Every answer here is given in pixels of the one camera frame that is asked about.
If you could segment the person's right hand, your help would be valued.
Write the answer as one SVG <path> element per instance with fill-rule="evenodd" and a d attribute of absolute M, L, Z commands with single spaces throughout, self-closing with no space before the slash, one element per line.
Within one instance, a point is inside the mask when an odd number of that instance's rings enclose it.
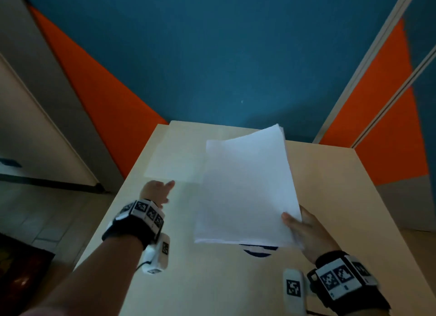
<path fill-rule="evenodd" d="M 317 259 L 324 254 L 341 250 L 339 244 L 312 213 L 303 206 L 300 206 L 300 212 L 303 238 L 296 238 L 296 241 L 309 262 L 315 264 Z"/>

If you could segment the person's left hand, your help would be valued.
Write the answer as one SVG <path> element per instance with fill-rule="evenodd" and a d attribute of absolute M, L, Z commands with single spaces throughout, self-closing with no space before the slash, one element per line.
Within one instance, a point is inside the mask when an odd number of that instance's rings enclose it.
<path fill-rule="evenodd" d="M 161 181 L 149 181 L 142 188 L 139 193 L 139 199 L 147 199 L 153 201 L 158 208 L 161 208 L 161 198 L 169 195 L 175 186 L 175 181 L 169 181 L 167 183 Z"/>

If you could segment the stack of white paper sheets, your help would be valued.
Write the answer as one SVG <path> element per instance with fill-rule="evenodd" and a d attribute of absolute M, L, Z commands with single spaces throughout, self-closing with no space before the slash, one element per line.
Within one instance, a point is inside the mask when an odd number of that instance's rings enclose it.
<path fill-rule="evenodd" d="M 278 124 L 228 140 L 207 140 L 197 197 L 195 243 L 291 247 L 286 212 L 302 220 Z"/>

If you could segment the person's left forearm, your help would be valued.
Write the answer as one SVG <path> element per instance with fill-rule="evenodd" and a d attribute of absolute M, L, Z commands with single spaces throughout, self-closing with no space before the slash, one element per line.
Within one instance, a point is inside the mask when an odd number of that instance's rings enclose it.
<path fill-rule="evenodd" d="M 134 236 L 106 239 L 40 304 L 20 316 L 118 316 L 142 252 Z"/>

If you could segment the black left wristband with markers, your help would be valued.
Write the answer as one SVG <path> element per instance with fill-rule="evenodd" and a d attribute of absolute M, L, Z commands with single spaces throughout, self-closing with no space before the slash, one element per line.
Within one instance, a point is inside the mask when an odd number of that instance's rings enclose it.
<path fill-rule="evenodd" d="M 126 204 L 109 222 L 102 235 L 102 241 L 129 235 L 136 237 L 145 250 L 158 241 L 164 220 L 165 214 L 153 201 L 134 200 Z"/>

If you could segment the black wristband with markers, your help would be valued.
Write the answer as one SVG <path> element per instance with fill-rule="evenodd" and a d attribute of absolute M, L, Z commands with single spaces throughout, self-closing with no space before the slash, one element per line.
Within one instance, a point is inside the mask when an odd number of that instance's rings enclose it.
<path fill-rule="evenodd" d="M 134 200 L 126 204 L 109 222 L 102 235 L 102 241 L 129 235 L 136 237 L 145 250 L 158 241 L 164 220 L 165 214 L 153 201 Z"/>
<path fill-rule="evenodd" d="M 378 281 L 355 257 L 331 251 L 315 261 L 307 274 L 310 289 L 337 316 L 371 309 L 389 312 L 391 306 L 378 288 Z"/>

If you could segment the blue and white round object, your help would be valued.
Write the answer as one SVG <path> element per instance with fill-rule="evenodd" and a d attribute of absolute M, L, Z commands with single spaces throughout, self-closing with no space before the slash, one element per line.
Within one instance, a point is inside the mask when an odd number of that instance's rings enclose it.
<path fill-rule="evenodd" d="M 272 246 L 261 246 L 261 245 L 247 245 L 240 244 L 243 251 L 250 256 L 256 258 L 266 258 L 274 254 L 279 248 Z"/>

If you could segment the black right wristband with markers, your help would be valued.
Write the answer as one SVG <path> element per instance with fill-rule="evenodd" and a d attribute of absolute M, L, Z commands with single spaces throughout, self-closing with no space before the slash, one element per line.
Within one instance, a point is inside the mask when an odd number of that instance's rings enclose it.
<path fill-rule="evenodd" d="M 337 316 L 371 309 L 389 312 L 391 306 L 378 288 L 378 281 L 355 257 L 331 251 L 315 261 L 307 274 L 310 289 Z"/>

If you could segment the dark red mat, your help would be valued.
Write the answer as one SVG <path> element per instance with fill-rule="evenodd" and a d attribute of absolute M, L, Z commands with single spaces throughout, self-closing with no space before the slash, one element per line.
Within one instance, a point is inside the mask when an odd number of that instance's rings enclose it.
<path fill-rule="evenodd" d="M 32 299 L 55 254 L 0 233 L 0 316 L 18 316 Z"/>

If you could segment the white partition frame rail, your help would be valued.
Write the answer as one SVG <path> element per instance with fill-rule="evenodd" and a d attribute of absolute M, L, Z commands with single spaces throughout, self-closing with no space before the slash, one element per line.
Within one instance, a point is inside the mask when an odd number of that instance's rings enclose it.
<path fill-rule="evenodd" d="M 400 21 L 400 18 L 404 15 L 406 9 L 409 7 L 412 0 L 397 0 L 395 6 L 387 16 L 384 24 L 382 25 L 380 31 L 377 33 L 374 41 L 369 47 L 368 51 L 364 55 L 362 61 L 357 66 L 356 71 L 352 75 L 351 79 L 347 83 L 340 97 L 336 101 L 333 109 L 330 111 L 323 125 L 321 126 L 319 132 L 315 136 L 313 143 L 319 144 L 326 134 L 327 130 L 330 128 L 337 115 L 340 113 L 344 104 L 351 96 L 352 92 L 364 76 L 365 72 L 370 67 L 371 63 L 375 59 L 376 55 L 379 53 L 380 49 L 383 47 L 384 43 L 392 33 L 394 27 Z"/>
<path fill-rule="evenodd" d="M 355 149 L 369 132 L 379 123 L 379 121 L 386 115 L 386 113 L 393 107 L 393 105 L 402 97 L 402 95 L 412 86 L 412 84 L 418 79 L 418 77 L 425 71 L 425 69 L 436 59 L 436 44 L 420 62 L 420 64 L 413 70 L 411 75 L 400 86 L 400 88 L 394 93 L 394 95 L 388 100 L 388 102 L 381 108 L 378 114 L 368 124 L 368 126 L 361 132 L 354 143 L 351 145 L 352 149 Z"/>

